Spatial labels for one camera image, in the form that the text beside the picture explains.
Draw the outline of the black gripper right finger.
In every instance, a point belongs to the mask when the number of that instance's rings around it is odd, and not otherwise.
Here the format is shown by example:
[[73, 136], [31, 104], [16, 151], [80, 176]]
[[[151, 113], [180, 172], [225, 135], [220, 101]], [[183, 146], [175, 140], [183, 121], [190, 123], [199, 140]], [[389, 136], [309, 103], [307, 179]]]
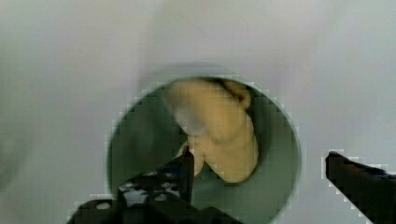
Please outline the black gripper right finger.
[[331, 151], [325, 159], [327, 179], [373, 224], [395, 224], [395, 175], [354, 162]]

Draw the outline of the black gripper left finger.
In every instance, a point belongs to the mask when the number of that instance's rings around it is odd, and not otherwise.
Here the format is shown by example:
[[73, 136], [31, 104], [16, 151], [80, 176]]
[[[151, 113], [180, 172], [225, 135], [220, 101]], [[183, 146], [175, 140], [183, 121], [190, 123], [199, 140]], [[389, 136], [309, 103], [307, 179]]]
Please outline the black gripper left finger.
[[193, 206], [193, 175], [194, 157], [184, 147], [155, 171], [120, 184], [115, 199], [84, 203], [66, 224], [243, 224], [213, 206]]

